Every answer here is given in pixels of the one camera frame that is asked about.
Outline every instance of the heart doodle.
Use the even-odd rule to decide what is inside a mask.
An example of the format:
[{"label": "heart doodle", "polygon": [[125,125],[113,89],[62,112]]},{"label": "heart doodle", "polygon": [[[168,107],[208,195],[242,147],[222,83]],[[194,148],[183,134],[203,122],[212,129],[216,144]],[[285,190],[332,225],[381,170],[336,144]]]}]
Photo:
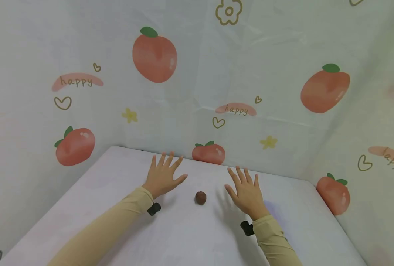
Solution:
[{"label": "heart doodle", "polygon": [[349,0],[349,3],[351,4],[351,6],[357,6],[359,5],[361,2],[363,2],[364,0],[359,0],[358,2],[354,3],[352,2],[352,0]]},{"label": "heart doodle", "polygon": [[63,98],[62,100],[60,100],[60,98],[58,98],[58,97],[55,97],[54,98],[54,103],[55,103],[55,105],[58,107],[58,108],[60,108],[61,110],[68,110],[69,108],[70,108],[70,106],[71,106],[71,97],[65,97],[65,98]]},{"label": "heart doodle", "polygon": [[223,126],[225,125],[225,120],[223,120],[223,119],[218,120],[218,118],[215,116],[214,118],[212,118],[212,124],[213,124],[213,126],[214,126],[215,128],[219,129],[219,128],[221,128],[221,127],[223,127]]},{"label": "heart doodle", "polygon": [[100,72],[101,67],[99,65],[97,65],[96,63],[94,63],[94,70],[95,70],[95,72]]},{"label": "heart doodle", "polygon": [[256,98],[255,98],[255,104],[258,104],[258,103],[260,103],[261,101],[262,101],[262,99],[259,97],[259,95],[256,96]]},{"label": "heart doodle", "polygon": [[360,171],[363,171],[363,172],[364,172],[364,171],[370,170],[372,167],[373,167],[373,163],[366,162],[366,156],[365,156],[364,154],[361,155],[360,158],[358,159],[358,169],[359,169]]}]

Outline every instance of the beige sleeve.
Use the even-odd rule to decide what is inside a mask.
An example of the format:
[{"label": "beige sleeve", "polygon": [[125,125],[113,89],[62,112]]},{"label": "beige sleeve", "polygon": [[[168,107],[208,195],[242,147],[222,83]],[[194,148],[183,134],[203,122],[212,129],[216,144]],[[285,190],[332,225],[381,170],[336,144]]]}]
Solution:
[{"label": "beige sleeve", "polygon": [[151,193],[137,188],[71,238],[48,266],[97,265],[127,228],[152,205]]},{"label": "beige sleeve", "polygon": [[272,215],[254,221],[253,232],[270,266],[302,266]]}]

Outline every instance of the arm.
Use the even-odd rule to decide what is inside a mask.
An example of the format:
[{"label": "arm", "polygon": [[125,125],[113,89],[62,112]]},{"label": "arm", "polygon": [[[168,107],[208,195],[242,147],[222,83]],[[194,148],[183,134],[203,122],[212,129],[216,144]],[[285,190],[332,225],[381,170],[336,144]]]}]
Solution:
[{"label": "arm", "polygon": [[96,265],[138,216],[152,204],[153,196],[148,190],[137,188],[71,238],[48,266]]},{"label": "arm", "polygon": [[272,215],[254,221],[253,232],[270,266],[302,266]]},{"label": "arm", "polygon": [[157,166],[156,156],[153,156],[145,184],[71,238],[48,266],[97,265],[138,216],[153,205],[153,199],[173,190],[186,179],[187,175],[183,174],[173,180],[183,159],[180,157],[170,167],[173,155],[171,152],[164,162],[166,154],[163,153]]},{"label": "arm", "polygon": [[270,266],[302,266],[295,251],[284,237],[283,230],[278,222],[266,209],[259,188],[259,177],[256,174],[255,183],[251,179],[247,169],[245,175],[236,166],[237,174],[228,168],[231,178],[234,181],[237,194],[230,185],[225,185],[225,189],[230,194],[240,210],[248,214],[253,220],[253,231],[258,239],[258,245],[265,254]]}]

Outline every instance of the yellow flower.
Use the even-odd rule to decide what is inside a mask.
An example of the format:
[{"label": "yellow flower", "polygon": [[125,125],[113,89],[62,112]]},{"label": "yellow flower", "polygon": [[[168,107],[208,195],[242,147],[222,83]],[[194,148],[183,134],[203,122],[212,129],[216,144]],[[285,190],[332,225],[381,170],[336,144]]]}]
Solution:
[{"label": "yellow flower", "polygon": [[277,139],[273,139],[272,136],[268,136],[266,138],[266,140],[261,140],[261,144],[264,145],[263,149],[266,149],[268,147],[275,148],[276,142],[277,142]]},{"label": "yellow flower", "polygon": [[126,108],[126,113],[122,113],[122,116],[128,119],[128,124],[132,121],[138,121],[138,118],[136,118],[136,112],[132,112],[129,108]]},{"label": "yellow flower", "polygon": [[236,25],[238,16],[243,11],[243,4],[240,0],[221,0],[221,5],[216,8],[216,18],[219,19],[221,25],[228,23]]}]

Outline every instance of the right hand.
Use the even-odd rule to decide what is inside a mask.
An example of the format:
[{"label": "right hand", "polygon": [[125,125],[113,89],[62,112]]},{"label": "right hand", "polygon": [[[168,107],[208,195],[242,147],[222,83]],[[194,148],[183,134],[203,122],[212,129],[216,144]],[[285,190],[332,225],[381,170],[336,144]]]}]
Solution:
[{"label": "right hand", "polygon": [[261,189],[259,188],[258,174],[255,175],[255,184],[253,184],[247,168],[244,169],[245,176],[238,166],[236,166],[236,170],[239,177],[228,167],[228,173],[234,181],[237,194],[230,185],[225,184],[225,189],[230,194],[234,204],[242,212],[249,215],[253,221],[269,215],[269,211],[265,207],[264,199],[262,198]]}]

